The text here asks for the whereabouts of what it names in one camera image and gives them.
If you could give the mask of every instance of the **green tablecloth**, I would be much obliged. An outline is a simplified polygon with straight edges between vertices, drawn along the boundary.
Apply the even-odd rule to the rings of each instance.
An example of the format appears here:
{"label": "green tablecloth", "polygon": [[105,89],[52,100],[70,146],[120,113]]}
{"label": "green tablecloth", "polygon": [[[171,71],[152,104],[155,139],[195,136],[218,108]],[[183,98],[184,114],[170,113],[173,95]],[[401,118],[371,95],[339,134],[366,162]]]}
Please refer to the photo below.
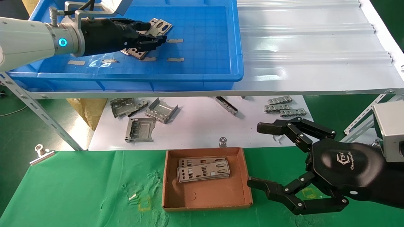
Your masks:
{"label": "green tablecloth", "polygon": [[[251,176],[283,184],[304,171],[295,147],[245,149]],[[161,208],[165,151],[57,152],[31,166],[0,218],[1,227],[402,226],[404,210],[350,200],[339,213],[295,216],[253,190],[245,210],[166,213]],[[310,186],[301,198],[323,196]]]}

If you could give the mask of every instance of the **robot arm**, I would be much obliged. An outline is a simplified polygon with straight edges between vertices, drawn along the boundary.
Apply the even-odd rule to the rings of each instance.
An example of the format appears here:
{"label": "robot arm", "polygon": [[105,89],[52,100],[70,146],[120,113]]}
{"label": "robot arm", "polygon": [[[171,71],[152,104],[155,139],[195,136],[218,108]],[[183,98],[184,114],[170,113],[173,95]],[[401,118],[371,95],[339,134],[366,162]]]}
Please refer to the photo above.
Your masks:
{"label": "robot arm", "polygon": [[[386,162],[379,146],[337,142],[335,131],[302,118],[258,123],[257,131],[286,135],[308,153],[306,173],[285,186],[254,177],[247,181],[249,187],[264,191],[269,200],[283,203],[294,214],[341,211],[349,204],[345,196],[404,209],[404,163]],[[305,134],[320,141],[312,143]],[[295,196],[310,184],[330,198]]]}
{"label": "robot arm", "polygon": [[[51,7],[51,23],[0,17],[0,71],[8,71],[53,55],[75,57],[111,53],[125,48],[155,50],[166,36],[148,36],[151,25],[131,19],[105,18],[124,15],[132,0],[65,2],[65,10]],[[58,16],[65,16],[57,23]]]}

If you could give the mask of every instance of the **corrugated white panel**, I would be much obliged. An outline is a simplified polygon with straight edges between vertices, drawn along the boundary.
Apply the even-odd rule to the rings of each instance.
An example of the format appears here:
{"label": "corrugated white panel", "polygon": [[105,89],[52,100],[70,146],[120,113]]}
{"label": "corrugated white panel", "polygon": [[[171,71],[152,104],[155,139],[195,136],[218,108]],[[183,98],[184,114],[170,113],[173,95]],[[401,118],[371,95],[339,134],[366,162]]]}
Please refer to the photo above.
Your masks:
{"label": "corrugated white panel", "polygon": [[236,90],[333,94],[403,87],[358,0],[238,0],[238,6],[244,79]]}

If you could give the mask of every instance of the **blue led ring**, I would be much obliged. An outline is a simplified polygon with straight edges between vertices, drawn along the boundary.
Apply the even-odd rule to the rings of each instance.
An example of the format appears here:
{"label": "blue led ring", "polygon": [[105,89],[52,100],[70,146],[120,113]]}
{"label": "blue led ring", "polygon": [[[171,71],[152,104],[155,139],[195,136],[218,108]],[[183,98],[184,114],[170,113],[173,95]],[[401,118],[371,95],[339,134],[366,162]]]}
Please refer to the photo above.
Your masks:
{"label": "blue led ring", "polygon": [[65,38],[60,38],[58,43],[60,46],[66,46],[67,40]]}

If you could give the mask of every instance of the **brown cardboard tray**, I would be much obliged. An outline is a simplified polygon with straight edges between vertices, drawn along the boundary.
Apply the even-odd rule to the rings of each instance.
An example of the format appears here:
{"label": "brown cardboard tray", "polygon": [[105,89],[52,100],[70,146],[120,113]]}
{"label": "brown cardboard tray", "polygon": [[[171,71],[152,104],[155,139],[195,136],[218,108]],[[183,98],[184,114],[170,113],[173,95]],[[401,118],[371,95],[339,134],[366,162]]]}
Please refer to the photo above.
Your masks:
{"label": "brown cardboard tray", "polygon": [[[180,158],[216,156],[226,157],[230,167],[229,178],[178,182]],[[164,167],[163,209],[172,212],[249,208],[253,198],[247,179],[246,160],[240,147],[168,150]]]}

